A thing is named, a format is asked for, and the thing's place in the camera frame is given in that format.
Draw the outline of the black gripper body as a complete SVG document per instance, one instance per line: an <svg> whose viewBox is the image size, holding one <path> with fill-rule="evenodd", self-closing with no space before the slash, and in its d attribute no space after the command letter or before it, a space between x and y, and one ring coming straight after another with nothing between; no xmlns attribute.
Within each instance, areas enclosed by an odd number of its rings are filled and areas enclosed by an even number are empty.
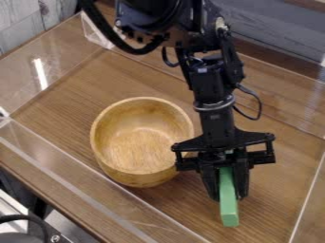
<svg viewBox="0 0 325 243"><path fill-rule="evenodd" d="M245 131L236 126L233 106L197 103L202 134L172 146L178 171L204 166L233 166L241 159L248 167L276 162L272 133Z"/></svg>

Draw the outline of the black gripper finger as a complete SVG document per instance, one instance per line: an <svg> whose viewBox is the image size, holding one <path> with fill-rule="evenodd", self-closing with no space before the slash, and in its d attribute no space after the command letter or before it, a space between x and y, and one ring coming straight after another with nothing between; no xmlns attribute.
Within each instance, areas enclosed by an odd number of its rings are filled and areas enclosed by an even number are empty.
<svg viewBox="0 0 325 243"><path fill-rule="evenodd" d="M201 167L201 178L212 200L220 200L220 175L218 170L212 165Z"/></svg>
<svg viewBox="0 0 325 243"><path fill-rule="evenodd" d="M248 159L238 159L234 165L234 177L238 198L244 199L249 195L250 167Z"/></svg>

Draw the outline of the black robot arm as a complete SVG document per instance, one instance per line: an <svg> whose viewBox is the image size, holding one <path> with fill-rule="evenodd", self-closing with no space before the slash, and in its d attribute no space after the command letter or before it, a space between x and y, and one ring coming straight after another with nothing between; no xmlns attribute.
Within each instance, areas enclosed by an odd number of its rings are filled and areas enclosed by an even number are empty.
<svg viewBox="0 0 325 243"><path fill-rule="evenodd" d="M201 174L208 193L221 199L222 170L230 170L236 198L249 195L250 169L276 161L275 135L237 128L234 91L256 92L242 84L244 63L233 42L232 28L213 0L115 0L109 22L95 0L81 0L101 33L125 52L145 55L173 48L194 94L202 135L172 146L176 167Z"/></svg>

